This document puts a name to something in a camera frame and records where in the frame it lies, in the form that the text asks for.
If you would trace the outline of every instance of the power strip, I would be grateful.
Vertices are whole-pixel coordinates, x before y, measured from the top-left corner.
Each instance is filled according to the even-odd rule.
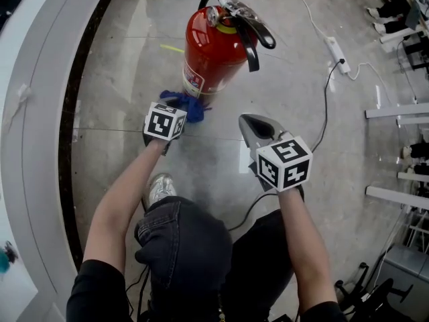
[[[326,37],[325,42],[326,42],[331,54],[334,56],[335,62],[339,62],[339,60],[341,58],[344,59],[345,62],[340,63],[338,65],[338,67],[340,68],[340,71],[343,74],[350,72],[351,69],[350,69],[349,63],[347,63],[347,60],[343,54],[343,51],[341,50],[340,45],[336,41],[335,37]]]

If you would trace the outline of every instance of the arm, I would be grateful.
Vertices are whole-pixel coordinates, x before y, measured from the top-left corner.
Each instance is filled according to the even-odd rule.
[[[336,302],[328,252],[298,190],[278,194],[289,255],[298,282],[300,313],[327,301]]]
[[[100,260],[124,273],[125,234],[166,144],[151,141],[101,199],[89,229],[84,261]]]

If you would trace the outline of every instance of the gray floor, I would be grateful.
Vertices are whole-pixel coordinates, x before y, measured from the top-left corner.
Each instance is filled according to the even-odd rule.
[[[246,171],[246,151],[238,128],[241,113],[259,113],[279,120],[312,145],[324,118],[323,87],[332,58],[312,27],[301,0],[242,0],[273,30],[278,46],[259,48],[261,70],[240,70],[218,95],[205,120],[187,125],[173,142],[156,172],[169,172],[180,195],[199,203],[227,226],[236,225],[261,192]],[[364,6],[379,7],[381,0],[307,0],[313,18],[329,36],[335,36],[352,66],[370,62],[388,87],[388,95],[375,73],[361,68],[353,82],[335,72],[328,92],[329,124],[325,139],[314,154],[310,182],[304,185],[306,203],[329,250],[334,280],[347,280],[360,262],[372,264],[400,212],[399,207],[368,199],[369,184],[401,189],[395,179],[401,168],[399,149],[416,139],[415,128],[398,129],[395,120],[367,121],[365,109],[380,104],[410,103],[411,88],[399,72],[395,44],[381,46]],[[184,47],[186,22],[199,0],[112,0],[96,34],[86,62],[78,100],[80,118],[72,147],[74,204],[84,247],[97,203],[121,171],[144,147],[144,115],[161,91],[179,91],[183,54],[160,48]],[[428,82],[424,72],[410,72],[421,101]],[[253,221],[278,203],[265,198],[248,222],[233,235],[239,237]],[[143,215],[139,208],[133,224]],[[127,239],[127,284],[138,278],[138,249]],[[138,288],[130,290],[137,306]],[[273,307],[272,317],[298,308],[293,280]]]

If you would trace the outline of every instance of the black t-shirt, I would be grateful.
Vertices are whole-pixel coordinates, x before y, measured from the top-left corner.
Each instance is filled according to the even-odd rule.
[[[122,273],[102,261],[85,261],[67,303],[67,322],[131,321],[128,308]],[[301,321],[345,322],[346,318],[337,303],[325,302],[308,309]]]

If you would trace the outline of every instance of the fire extinguisher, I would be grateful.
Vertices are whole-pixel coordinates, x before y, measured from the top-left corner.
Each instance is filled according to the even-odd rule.
[[[207,99],[222,90],[247,61],[249,71],[259,70],[256,45],[274,49],[275,39],[258,15],[238,0],[218,0],[220,6],[198,11],[186,27],[184,92]]]

